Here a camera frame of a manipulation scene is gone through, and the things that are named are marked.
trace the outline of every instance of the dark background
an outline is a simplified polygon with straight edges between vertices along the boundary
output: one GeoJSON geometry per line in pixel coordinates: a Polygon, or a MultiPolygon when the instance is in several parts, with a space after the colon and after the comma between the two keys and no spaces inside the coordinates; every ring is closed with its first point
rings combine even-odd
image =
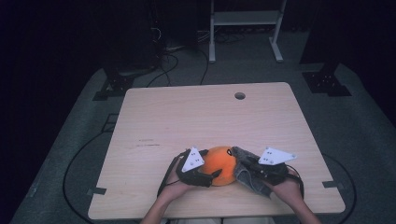
{"type": "MultiPolygon", "coordinates": [[[[276,1],[216,2],[217,9],[276,6],[276,1]]],[[[302,63],[336,57],[359,75],[393,124],[395,9],[390,0],[289,0],[282,25],[290,32],[311,28],[302,63]]],[[[12,218],[81,90],[103,60],[155,65],[161,51],[150,44],[150,27],[162,28],[168,38],[195,43],[191,37],[196,29],[208,28],[208,10],[207,0],[0,2],[1,102],[6,111],[1,222],[12,218]]]]}

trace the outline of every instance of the metal stand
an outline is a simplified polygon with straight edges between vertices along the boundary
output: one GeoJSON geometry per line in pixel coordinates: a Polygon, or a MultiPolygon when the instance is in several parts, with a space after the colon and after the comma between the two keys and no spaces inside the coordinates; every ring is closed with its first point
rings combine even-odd
{"type": "Polygon", "coordinates": [[[107,79],[102,89],[93,97],[94,101],[104,101],[108,97],[124,96],[132,88],[134,79],[142,75],[122,76],[118,70],[117,63],[111,61],[103,63],[103,69],[105,70],[107,79]]]}
{"type": "Polygon", "coordinates": [[[280,31],[280,25],[283,20],[287,0],[282,1],[280,10],[272,11],[232,11],[232,12],[215,12],[214,0],[211,1],[210,8],[210,41],[209,41],[209,61],[216,61],[215,52],[215,26],[217,25],[263,25],[274,24],[276,26],[274,36],[270,37],[271,48],[278,63],[283,62],[282,54],[277,46],[277,37],[280,31]]]}
{"type": "Polygon", "coordinates": [[[312,93],[327,93],[329,96],[350,96],[347,87],[340,84],[334,75],[339,62],[326,62],[318,72],[304,72],[303,76],[312,93]]]}

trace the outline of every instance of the wooden table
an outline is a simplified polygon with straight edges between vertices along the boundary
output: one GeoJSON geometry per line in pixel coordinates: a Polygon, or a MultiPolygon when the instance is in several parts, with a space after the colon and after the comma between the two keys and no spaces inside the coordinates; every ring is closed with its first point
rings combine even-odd
{"type": "MultiPolygon", "coordinates": [[[[298,159],[287,164],[302,176],[313,212],[345,209],[338,189],[323,187],[332,176],[290,86],[255,83],[128,90],[97,183],[106,193],[93,195],[89,217],[143,217],[171,160],[192,146],[238,146],[259,156],[265,147],[274,147],[296,154],[298,159]]],[[[196,188],[171,203],[165,216],[292,214],[274,194],[271,198],[237,182],[196,188]]]]}

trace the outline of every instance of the glove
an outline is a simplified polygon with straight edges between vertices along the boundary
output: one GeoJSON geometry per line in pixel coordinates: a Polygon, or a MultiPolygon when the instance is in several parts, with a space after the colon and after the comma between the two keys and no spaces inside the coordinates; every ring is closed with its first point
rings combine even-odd
{"type": "Polygon", "coordinates": [[[283,162],[277,165],[259,164],[260,157],[240,147],[232,147],[231,151],[236,157],[236,166],[233,174],[236,180],[256,193],[269,197],[271,194],[262,181],[275,186],[286,178],[296,180],[300,184],[300,191],[304,197],[304,183],[300,176],[289,174],[288,166],[283,162]]]}
{"type": "MultiPolygon", "coordinates": [[[[191,151],[190,149],[187,149],[185,152],[182,152],[178,156],[174,157],[171,164],[169,165],[168,170],[166,171],[165,177],[163,178],[163,182],[161,183],[160,188],[158,189],[157,197],[161,194],[161,192],[163,191],[163,188],[166,187],[166,185],[167,185],[166,181],[168,179],[168,176],[180,157],[182,157],[182,158],[177,165],[176,173],[177,173],[177,176],[180,179],[180,181],[185,184],[209,188],[212,185],[213,179],[218,177],[221,174],[221,171],[222,171],[221,169],[213,172],[211,175],[203,174],[203,173],[199,172],[199,167],[196,167],[196,168],[189,170],[187,172],[183,172],[182,168],[190,154],[190,151],[191,151]]],[[[207,154],[207,151],[208,150],[205,149],[205,150],[199,151],[199,153],[201,154],[201,156],[204,156],[207,154]]]]}

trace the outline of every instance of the wire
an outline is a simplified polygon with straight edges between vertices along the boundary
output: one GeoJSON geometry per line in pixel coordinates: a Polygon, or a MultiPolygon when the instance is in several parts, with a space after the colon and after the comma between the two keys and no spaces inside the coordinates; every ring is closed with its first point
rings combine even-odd
{"type": "Polygon", "coordinates": [[[198,36],[198,43],[203,42],[204,40],[208,39],[209,38],[209,34],[210,34],[209,31],[198,31],[197,33],[198,34],[199,33],[205,33],[204,35],[198,36]]]}
{"type": "Polygon", "coordinates": [[[204,74],[202,75],[201,81],[200,81],[200,83],[199,83],[200,85],[202,85],[203,82],[204,82],[206,73],[207,73],[207,69],[209,68],[209,59],[207,58],[207,55],[206,55],[206,53],[204,53],[203,50],[201,50],[201,49],[198,49],[198,50],[201,51],[202,54],[204,54],[205,60],[206,60],[206,68],[205,68],[204,74]]]}
{"type": "Polygon", "coordinates": [[[177,47],[172,47],[172,48],[166,48],[165,51],[166,51],[167,53],[173,53],[173,52],[176,52],[176,51],[178,51],[178,50],[184,49],[184,48],[186,48],[186,47],[187,47],[187,46],[182,45],[182,46],[177,46],[177,47]]]}
{"type": "Polygon", "coordinates": [[[298,171],[297,171],[294,167],[292,167],[292,166],[290,166],[290,165],[286,165],[286,166],[289,167],[291,170],[293,170],[293,171],[297,174],[297,176],[291,175],[291,174],[286,174],[285,177],[294,179],[295,181],[297,181],[297,182],[299,183],[299,185],[300,185],[301,196],[303,196],[303,198],[304,198],[304,195],[305,195],[305,191],[304,191],[304,182],[303,182],[303,180],[301,179],[300,174],[298,173],[298,171]]]}
{"type": "Polygon", "coordinates": [[[356,201],[358,199],[358,194],[357,194],[357,191],[356,191],[355,181],[353,180],[352,175],[347,171],[347,168],[343,164],[341,164],[341,162],[339,162],[335,158],[333,158],[333,157],[331,157],[331,156],[329,156],[329,155],[327,155],[325,153],[322,153],[322,155],[327,157],[327,158],[329,158],[330,160],[334,161],[335,163],[337,163],[344,170],[344,172],[348,176],[349,181],[350,181],[350,183],[352,185],[353,202],[352,202],[350,210],[347,212],[347,214],[344,216],[344,218],[339,222],[339,224],[342,224],[342,223],[345,223],[345,221],[347,221],[347,219],[349,219],[350,215],[353,213],[353,211],[355,210],[355,207],[356,207],[356,201]]]}
{"type": "Polygon", "coordinates": [[[161,36],[162,36],[161,30],[160,30],[160,29],[158,29],[157,27],[153,27],[153,28],[151,28],[151,30],[156,30],[156,31],[158,31],[158,37],[157,37],[157,40],[160,40],[160,39],[161,39],[161,36]]]}
{"type": "Polygon", "coordinates": [[[171,78],[170,78],[169,75],[168,75],[168,71],[165,71],[165,69],[163,69],[163,65],[162,65],[162,64],[160,64],[160,67],[161,67],[161,69],[163,70],[163,72],[165,72],[166,78],[168,79],[168,86],[172,86],[172,84],[171,84],[171,78]]]}
{"type": "Polygon", "coordinates": [[[101,136],[103,133],[112,133],[112,130],[114,130],[114,126],[111,126],[110,128],[105,129],[105,127],[106,127],[106,125],[107,125],[107,123],[108,123],[109,117],[110,117],[111,115],[115,115],[115,114],[109,114],[109,115],[108,115],[107,121],[106,121],[106,123],[104,124],[104,126],[102,127],[101,132],[99,132],[99,134],[97,134],[96,136],[94,136],[93,138],[91,138],[87,143],[85,143],[85,144],[77,151],[77,153],[73,156],[72,160],[68,163],[67,168],[66,168],[66,171],[64,172],[64,181],[63,181],[63,183],[62,183],[62,193],[63,193],[63,195],[64,195],[64,200],[66,201],[66,203],[67,203],[67,205],[70,207],[70,209],[71,209],[78,217],[80,217],[81,219],[83,219],[84,221],[86,221],[87,223],[90,223],[90,224],[93,224],[93,222],[90,221],[89,219],[87,219],[86,217],[84,217],[79,211],[77,211],[77,209],[73,206],[73,204],[70,203],[70,201],[69,201],[69,199],[67,198],[67,195],[66,195],[66,186],[65,186],[65,183],[66,183],[67,175],[68,175],[68,173],[69,173],[69,169],[70,169],[71,165],[73,164],[73,162],[75,161],[76,157],[79,155],[79,153],[80,153],[87,145],[89,145],[93,140],[95,140],[96,138],[98,138],[99,136],[101,136]]]}
{"type": "Polygon", "coordinates": [[[215,36],[215,41],[218,44],[231,45],[245,39],[245,35],[243,34],[239,34],[239,35],[240,37],[238,37],[237,35],[219,33],[218,35],[215,36]]]}
{"type": "Polygon", "coordinates": [[[160,73],[158,76],[156,76],[154,79],[152,79],[149,83],[148,83],[148,85],[146,86],[146,88],[148,88],[150,85],[151,85],[151,83],[153,83],[157,78],[159,78],[159,77],[161,77],[161,76],[163,76],[163,75],[166,75],[167,77],[168,77],[168,72],[170,72],[170,71],[172,71],[172,70],[174,70],[176,67],[177,67],[177,65],[178,65],[178,58],[176,57],[176,56],[174,56],[174,55],[172,55],[172,54],[166,54],[167,56],[170,56],[170,57],[173,57],[174,59],[176,59],[176,63],[175,63],[175,65],[173,66],[173,67],[171,67],[169,70],[167,70],[167,71],[163,71],[162,73],[160,73]]]}
{"type": "Polygon", "coordinates": [[[176,184],[176,183],[179,182],[179,181],[180,181],[180,180],[177,180],[177,181],[174,181],[174,182],[172,182],[172,183],[166,184],[166,186],[176,184]]]}

